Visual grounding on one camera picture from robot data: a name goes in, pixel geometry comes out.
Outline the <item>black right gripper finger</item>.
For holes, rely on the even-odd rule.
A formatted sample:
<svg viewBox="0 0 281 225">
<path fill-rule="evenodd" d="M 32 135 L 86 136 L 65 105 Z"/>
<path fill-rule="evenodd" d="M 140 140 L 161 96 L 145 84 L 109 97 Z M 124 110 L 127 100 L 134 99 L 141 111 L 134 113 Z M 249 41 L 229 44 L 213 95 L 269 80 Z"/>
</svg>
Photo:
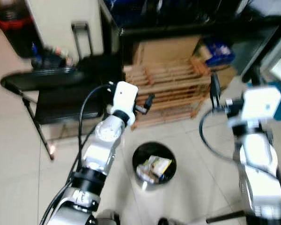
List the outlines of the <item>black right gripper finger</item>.
<svg viewBox="0 0 281 225">
<path fill-rule="evenodd" d="M 251 66 L 250 81 L 252 87 L 262 86 L 263 79 L 261 77 L 260 68 L 258 66 Z"/>
<path fill-rule="evenodd" d="M 210 100 L 213 109 L 220 107 L 221 86 L 217 73 L 211 73 Z"/>
</svg>

